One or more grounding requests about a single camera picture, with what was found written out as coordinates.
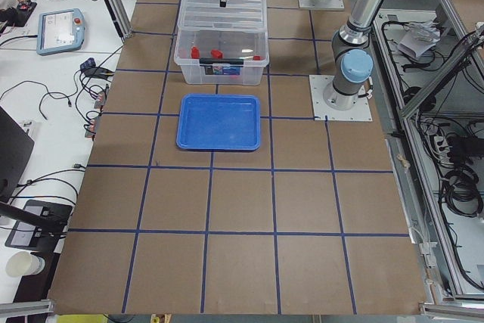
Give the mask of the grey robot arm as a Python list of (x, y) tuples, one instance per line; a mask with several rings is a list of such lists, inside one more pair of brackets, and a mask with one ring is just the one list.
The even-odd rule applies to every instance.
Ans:
[(356, 0), (346, 22), (335, 33), (332, 49), (336, 75), (324, 90), (324, 102), (335, 110), (351, 109), (373, 70), (372, 57), (362, 49), (383, 0)]

